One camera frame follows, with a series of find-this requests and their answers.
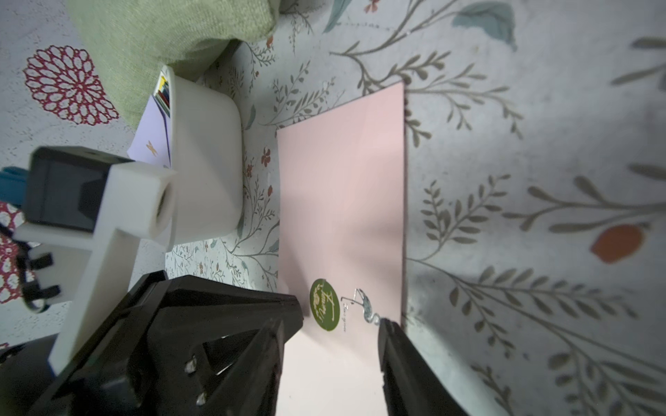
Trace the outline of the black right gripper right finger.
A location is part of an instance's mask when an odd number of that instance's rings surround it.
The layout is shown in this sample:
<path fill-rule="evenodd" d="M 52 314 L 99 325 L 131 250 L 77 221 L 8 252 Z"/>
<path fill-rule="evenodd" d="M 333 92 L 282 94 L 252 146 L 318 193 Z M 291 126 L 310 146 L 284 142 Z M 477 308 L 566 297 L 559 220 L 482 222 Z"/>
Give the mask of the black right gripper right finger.
<path fill-rule="evenodd" d="M 378 354 L 389 416 L 465 415 L 401 326 L 380 321 Z"/>

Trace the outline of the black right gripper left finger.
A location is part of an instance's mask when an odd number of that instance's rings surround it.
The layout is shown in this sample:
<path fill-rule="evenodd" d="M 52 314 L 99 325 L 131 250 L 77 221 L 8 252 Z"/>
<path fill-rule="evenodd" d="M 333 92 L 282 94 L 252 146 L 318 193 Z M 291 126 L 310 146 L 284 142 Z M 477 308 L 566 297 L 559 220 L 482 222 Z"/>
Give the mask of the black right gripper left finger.
<path fill-rule="evenodd" d="M 274 415 L 283 369 L 284 323 L 226 336 L 213 343 L 216 386 L 201 415 Z"/>

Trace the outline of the pink envelope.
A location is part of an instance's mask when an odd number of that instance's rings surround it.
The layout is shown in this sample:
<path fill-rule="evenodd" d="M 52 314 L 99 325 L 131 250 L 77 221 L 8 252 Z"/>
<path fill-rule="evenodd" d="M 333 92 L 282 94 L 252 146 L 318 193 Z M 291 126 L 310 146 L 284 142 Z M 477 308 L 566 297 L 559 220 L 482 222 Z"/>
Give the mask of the pink envelope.
<path fill-rule="evenodd" d="M 378 322 L 402 308 L 403 111 L 396 83 L 277 132 L 279 289 L 304 314 L 280 415 L 386 414 Z"/>

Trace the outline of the lilac envelope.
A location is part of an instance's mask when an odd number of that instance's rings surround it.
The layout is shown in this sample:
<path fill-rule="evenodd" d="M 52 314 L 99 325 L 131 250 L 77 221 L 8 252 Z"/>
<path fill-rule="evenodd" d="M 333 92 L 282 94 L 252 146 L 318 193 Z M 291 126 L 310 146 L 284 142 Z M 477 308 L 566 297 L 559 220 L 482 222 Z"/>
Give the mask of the lilac envelope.
<path fill-rule="evenodd" d="M 128 149 L 128 157 L 133 161 L 171 168 L 170 133 L 170 118 L 151 96 Z"/>

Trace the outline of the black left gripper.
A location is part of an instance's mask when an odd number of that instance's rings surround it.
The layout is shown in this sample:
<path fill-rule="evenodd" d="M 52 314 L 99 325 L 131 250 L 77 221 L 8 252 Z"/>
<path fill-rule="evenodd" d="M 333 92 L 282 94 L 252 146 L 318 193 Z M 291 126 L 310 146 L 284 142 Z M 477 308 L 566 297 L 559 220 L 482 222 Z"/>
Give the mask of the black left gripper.
<path fill-rule="evenodd" d="M 58 377 L 57 334 L 2 349 L 1 414 L 201 415 L 216 386 L 213 343 L 272 319 L 287 343 L 303 326 L 298 299 L 147 274 Z"/>

